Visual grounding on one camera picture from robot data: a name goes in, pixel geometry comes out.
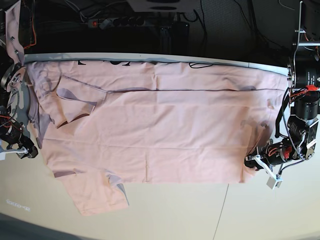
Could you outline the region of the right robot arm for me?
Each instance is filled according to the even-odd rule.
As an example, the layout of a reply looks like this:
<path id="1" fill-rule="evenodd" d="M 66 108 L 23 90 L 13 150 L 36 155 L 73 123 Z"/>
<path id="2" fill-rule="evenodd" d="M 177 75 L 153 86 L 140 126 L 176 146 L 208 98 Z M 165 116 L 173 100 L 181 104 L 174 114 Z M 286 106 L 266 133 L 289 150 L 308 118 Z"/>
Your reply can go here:
<path id="1" fill-rule="evenodd" d="M 19 87 L 24 80 L 24 48 L 19 41 L 20 0 L 0 2 L 0 159 L 8 154 L 19 158 L 35 158 L 38 150 L 32 140 L 24 134 L 24 124 L 15 119 L 20 105 Z"/>

